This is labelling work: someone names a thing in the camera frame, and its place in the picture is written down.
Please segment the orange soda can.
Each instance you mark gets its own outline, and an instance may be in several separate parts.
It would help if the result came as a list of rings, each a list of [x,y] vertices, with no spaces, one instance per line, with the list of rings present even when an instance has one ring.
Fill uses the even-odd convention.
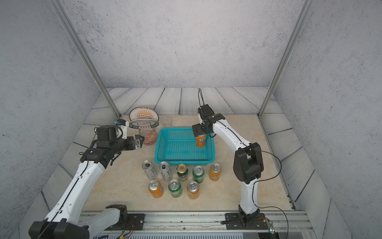
[[[218,181],[221,175],[221,166],[218,163],[214,163],[210,166],[209,178],[212,181]]]
[[[154,198],[160,198],[164,194],[162,184],[158,180],[152,180],[149,183],[148,190]]]
[[[187,192],[190,199],[197,199],[200,195],[200,186],[196,181],[191,181],[187,186]]]
[[[206,145],[206,139],[207,139],[207,137],[205,134],[198,135],[197,140],[196,140],[197,146],[198,147],[204,147]]]

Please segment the silver drink can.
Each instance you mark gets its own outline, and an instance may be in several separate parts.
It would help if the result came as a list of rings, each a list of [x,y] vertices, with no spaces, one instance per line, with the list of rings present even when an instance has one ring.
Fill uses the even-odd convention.
[[[173,174],[171,172],[170,164],[167,161],[162,161],[159,164],[159,171],[162,174],[162,178],[165,181],[171,181],[173,179]]]
[[[145,160],[142,163],[142,169],[150,180],[155,180],[158,176],[154,169],[153,163],[150,160]]]

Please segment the teal plastic basket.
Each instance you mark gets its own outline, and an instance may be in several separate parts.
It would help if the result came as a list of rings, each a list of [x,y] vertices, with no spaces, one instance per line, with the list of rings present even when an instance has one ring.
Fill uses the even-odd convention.
[[[168,127],[159,131],[156,141],[156,163],[163,161],[170,165],[207,165],[215,161],[214,139],[206,136],[206,145],[197,146],[190,127]]]

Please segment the green soda can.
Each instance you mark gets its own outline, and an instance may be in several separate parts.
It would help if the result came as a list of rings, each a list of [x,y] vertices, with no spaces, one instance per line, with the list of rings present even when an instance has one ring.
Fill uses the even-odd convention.
[[[181,183],[177,179],[173,179],[169,182],[168,189],[170,191],[171,196],[174,198],[180,197],[183,193]]]
[[[201,184],[204,180],[205,171],[201,166],[195,166],[193,169],[193,180]]]

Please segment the green gold beer can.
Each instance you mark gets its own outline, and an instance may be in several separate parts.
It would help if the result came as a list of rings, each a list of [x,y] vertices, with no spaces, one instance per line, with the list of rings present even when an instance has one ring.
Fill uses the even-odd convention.
[[[177,175],[180,181],[186,181],[189,177],[189,170],[185,164],[179,164],[176,168]]]

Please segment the orange soda can front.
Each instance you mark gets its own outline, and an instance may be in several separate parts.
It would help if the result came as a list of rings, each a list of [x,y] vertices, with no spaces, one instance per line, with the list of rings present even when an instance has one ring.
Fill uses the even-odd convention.
[[[160,198],[164,194],[162,184],[158,180],[152,180],[149,183],[148,190],[154,198]]]

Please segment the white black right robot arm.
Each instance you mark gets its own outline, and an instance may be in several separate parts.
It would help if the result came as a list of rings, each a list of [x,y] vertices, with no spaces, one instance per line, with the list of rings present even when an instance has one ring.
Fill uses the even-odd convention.
[[[237,133],[220,113],[214,113],[208,104],[198,108],[200,123],[192,126],[194,136],[203,134],[218,135],[234,152],[233,172],[241,182],[241,201],[238,214],[226,214],[227,219],[221,224],[227,229],[265,230],[274,232],[271,221],[261,213],[257,205],[257,188],[264,171],[261,147],[251,143]]]

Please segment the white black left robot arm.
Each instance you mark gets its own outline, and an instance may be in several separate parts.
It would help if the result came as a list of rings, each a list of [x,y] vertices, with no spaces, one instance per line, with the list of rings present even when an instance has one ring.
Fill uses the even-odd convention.
[[[28,233],[32,239],[91,239],[121,221],[121,207],[107,208],[90,221],[80,215],[96,181],[123,151],[140,149],[144,137],[127,135],[124,125],[95,128],[97,139],[81,153],[78,170],[68,188],[43,221],[36,221]]]

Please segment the orange patterned bowl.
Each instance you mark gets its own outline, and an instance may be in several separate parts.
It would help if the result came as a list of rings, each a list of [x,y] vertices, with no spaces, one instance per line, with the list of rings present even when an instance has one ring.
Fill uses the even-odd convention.
[[[153,145],[157,140],[157,133],[153,130],[142,131],[140,133],[144,137],[144,145]]]

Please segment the upright plate with sunburst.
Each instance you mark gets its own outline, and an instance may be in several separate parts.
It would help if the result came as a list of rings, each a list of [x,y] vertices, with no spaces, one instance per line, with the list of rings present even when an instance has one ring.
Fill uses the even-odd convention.
[[[149,107],[136,107],[132,109],[129,113],[130,121],[141,120],[141,119],[149,119],[149,120],[159,120],[158,113]]]

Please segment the clear drinking glass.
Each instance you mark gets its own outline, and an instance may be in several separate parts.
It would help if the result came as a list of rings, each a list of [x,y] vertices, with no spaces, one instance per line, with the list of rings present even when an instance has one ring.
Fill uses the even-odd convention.
[[[163,128],[173,127],[173,119],[170,116],[161,117],[161,124]]]

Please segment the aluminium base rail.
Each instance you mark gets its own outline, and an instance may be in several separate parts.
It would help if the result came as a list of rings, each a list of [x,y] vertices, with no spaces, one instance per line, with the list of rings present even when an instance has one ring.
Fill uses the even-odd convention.
[[[77,219],[68,219],[68,222],[77,226],[89,226],[93,229],[91,237],[112,231],[120,231],[123,234],[146,233],[206,233],[206,232],[228,232],[228,231],[250,231],[259,233],[278,233],[281,238],[291,238],[292,233],[301,233],[305,238],[315,239],[310,220],[304,211],[264,211],[263,214],[271,221],[274,232],[265,230],[227,229],[221,224],[227,219],[226,214],[238,214],[238,212],[224,211],[201,211],[201,212],[128,212],[132,214],[143,214],[142,229],[121,230],[115,228],[119,221],[120,213],[115,208],[105,209],[102,212],[81,212]]]

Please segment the left aluminium frame post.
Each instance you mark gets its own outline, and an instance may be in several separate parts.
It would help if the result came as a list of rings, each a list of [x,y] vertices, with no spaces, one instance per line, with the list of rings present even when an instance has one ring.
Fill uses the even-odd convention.
[[[84,45],[82,44],[79,36],[77,35],[74,27],[72,26],[67,14],[65,13],[65,10],[60,3],[59,0],[49,0],[49,4],[51,5],[54,13],[56,14],[58,20],[60,21],[61,25],[63,26],[64,30],[66,31],[67,35],[69,36],[70,40],[74,44],[80,58],[82,59],[83,63],[87,67],[88,71],[90,72],[93,80],[95,81],[97,87],[99,88],[100,92],[104,96],[106,102],[111,107],[113,113],[116,115],[117,118],[121,117],[121,113],[118,110],[117,106],[115,105],[112,97],[110,96],[108,90],[106,89],[106,86],[104,82],[102,81],[99,73],[97,72],[93,62],[91,61],[88,53],[86,52],[86,49]]]

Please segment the aluminium frame post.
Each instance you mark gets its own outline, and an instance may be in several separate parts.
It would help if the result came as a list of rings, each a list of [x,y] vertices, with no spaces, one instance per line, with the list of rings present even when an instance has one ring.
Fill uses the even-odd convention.
[[[60,21],[61,25],[63,26],[64,30],[66,31],[67,35],[69,36],[70,40],[74,44],[80,58],[82,59],[83,63],[87,67],[88,71],[90,72],[93,80],[95,81],[97,87],[99,88],[100,92],[104,96],[106,102],[111,107],[113,113],[116,115],[117,118],[121,117],[121,113],[118,110],[117,106],[115,105],[112,97],[110,96],[108,90],[106,89],[106,86],[104,82],[102,81],[99,73],[97,72],[93,62],[91,61],[88,53],[86,52],[86,49],[84,45],[82,44],[79,36],[77,35],[74,27],[72,26],[67,14],[65,13],[65,10],[60,3],[59,0],[49,0],[49,4],[51,5],[54,13],[56,14],[58,20]]]
[[[301,12],[299,14],[299,17],[297,18],[296,24],[293,28],[293,31],[290,35],[290,38],[288,40],[288,43],[286,45],[285,51],[282,55],[282,58],[278,64],[277,70],[273,76],[273,79],[269,85],[268,91],[266,93],[266,96],[264,98],[264,101],[260,107],[260,111],[258,113],[258,118],[261,119],[263,114],[265,113],[267,106],[271,100],[272,95],[274,94],[278,83],[280,82],[282,73],[287,65],[287,62],[291,56],[291,53],[293,51],[293,48],[298,40],[298,37],[302,31],[303,25],[309,15],[309,11],[311,10],[313,4],[313,0],[306,0],[304,1],[304,4],[302,6]]]

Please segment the right aluminium frame post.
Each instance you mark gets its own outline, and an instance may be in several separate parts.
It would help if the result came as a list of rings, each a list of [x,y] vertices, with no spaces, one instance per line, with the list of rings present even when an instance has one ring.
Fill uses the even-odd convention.
[[[287,65],[287,62],[291,56],[291,53],[293,51],[293,48],[298,40],[298,37],[302,31],[303,25],[309,15],[309,11],[311,10],[313,4],[313,0],[306,0],[304,1],[304,4],[302,6],[301,12],[299,14],[299,17],[297,18],[296,24],[293,28],[293,31],[290,35],[290,38],[288,40],[288,43],[286,45],[285,51],[282,55],[282,58],[278,64],[277,70],[273,76],[273,79],[269,85],[268,91],[266,93],[266,96],[264,98],[264,101],[260,107],[260,111],[258,113],[258,118],[261,119],[263,114],[265,113],[267,106],[271,100],[272,95],[274,94],[278,83],[280,82],[282,73]]]

